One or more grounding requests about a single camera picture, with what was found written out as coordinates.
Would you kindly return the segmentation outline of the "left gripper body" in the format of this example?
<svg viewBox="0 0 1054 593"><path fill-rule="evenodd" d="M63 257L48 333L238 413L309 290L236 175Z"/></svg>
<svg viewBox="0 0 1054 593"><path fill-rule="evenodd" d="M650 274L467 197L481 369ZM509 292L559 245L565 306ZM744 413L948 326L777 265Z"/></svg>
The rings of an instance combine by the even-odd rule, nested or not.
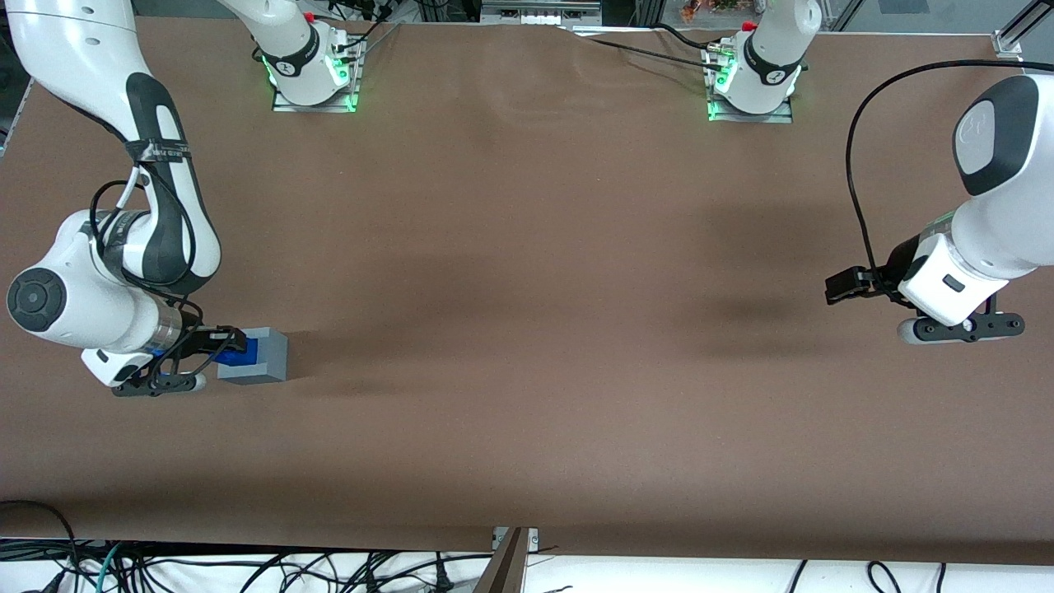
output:
<svg viewBox="0 0 1054 593"><path fill-rule="evenodd" d="M919 234L893 249L882 278L911 308L941 325L958 325L1008 284L1011 269L994 258L974 258L949 234Z"/></svg>

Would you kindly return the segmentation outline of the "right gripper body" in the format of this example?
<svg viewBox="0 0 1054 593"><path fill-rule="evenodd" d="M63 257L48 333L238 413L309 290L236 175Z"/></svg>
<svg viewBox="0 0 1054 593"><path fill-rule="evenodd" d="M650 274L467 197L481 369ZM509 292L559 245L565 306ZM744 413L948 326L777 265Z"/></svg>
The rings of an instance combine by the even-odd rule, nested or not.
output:
<svg viewBox="0 0 1054 593"><path fill-rule="evenodd" d="M130 353L86 348L82 361L92 375L108 387L197 387L199 374L163 374L162 361L176 356L179 329L161 329Z"/></svg>

